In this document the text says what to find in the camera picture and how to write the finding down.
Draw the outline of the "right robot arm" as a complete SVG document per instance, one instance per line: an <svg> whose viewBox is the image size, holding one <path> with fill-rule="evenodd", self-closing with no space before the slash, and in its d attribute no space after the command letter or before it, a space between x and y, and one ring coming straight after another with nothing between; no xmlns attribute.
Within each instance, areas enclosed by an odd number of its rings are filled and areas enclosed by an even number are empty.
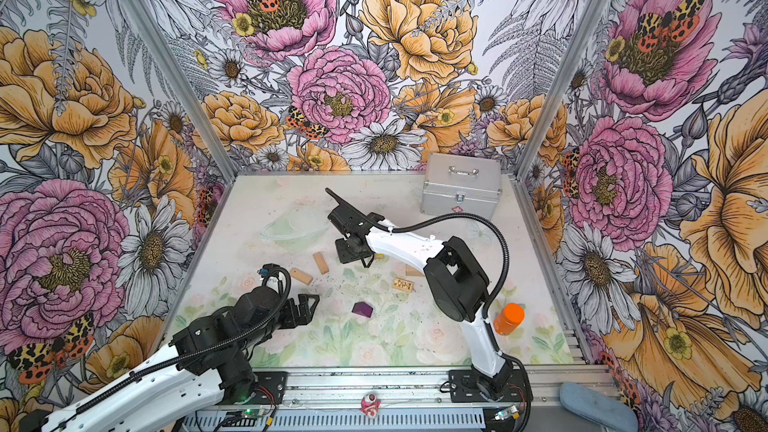
<svg viewBox="0 0 768 432"><path fill-rule="evenodd" d="M497 401L512 376L514 361L498 346L489 309L501 291L510 269L510 251L505 237L489 219L459 212L432 217L414 225L398 227L380 214L365 214L335 194L337 202L328 220L340 232L335 241L339 261L360 261L368 268L377 254L420 270L438 309L461 324L476 374L475 389L488 401ZM418 230L449 220L466 219L487 227L497 238L502 254L500 277L493 288L490 279L466 242L418 235Z"/></svg>

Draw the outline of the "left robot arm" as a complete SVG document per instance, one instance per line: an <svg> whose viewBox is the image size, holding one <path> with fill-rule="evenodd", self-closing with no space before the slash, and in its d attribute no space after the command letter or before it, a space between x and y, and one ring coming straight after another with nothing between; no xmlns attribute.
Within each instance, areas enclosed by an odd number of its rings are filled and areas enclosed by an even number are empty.
<svg viewBox="0 0 768 432"><path fill-rule="evenodd" d="M242 403L255 392L271 397L253 371L247 350L275 331L309 324L320 297L291 295L292 278L276 264L261 283L231 306L200 316L150 358L91 396L67 407L36 410L22 431L156 431L221 402Z"/></svg>

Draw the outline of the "plain wood block numbered 31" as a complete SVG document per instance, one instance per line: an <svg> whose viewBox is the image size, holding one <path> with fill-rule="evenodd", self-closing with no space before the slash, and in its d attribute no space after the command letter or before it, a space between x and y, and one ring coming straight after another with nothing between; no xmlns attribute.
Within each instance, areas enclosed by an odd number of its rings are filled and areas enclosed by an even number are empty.
<svg viewBox="0 0 768 432"><path fill-rule="evenodd" d="M293 280L296 280L304 285L310 285L313 281L313 277L311 275L299 269L292 268L289 273Z"/></svg>

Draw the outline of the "plain wood block numbered 11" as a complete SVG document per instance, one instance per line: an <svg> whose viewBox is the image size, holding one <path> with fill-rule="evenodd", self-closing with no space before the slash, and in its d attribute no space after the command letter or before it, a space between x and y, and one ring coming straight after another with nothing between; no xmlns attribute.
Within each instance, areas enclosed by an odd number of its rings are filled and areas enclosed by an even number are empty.
<svg viewBox="0 0 768 432"><path fill-rule="evenodd" d="M329 273L330 268L322 252L314 253L313 259L321 275L325 275Z"/></svg>

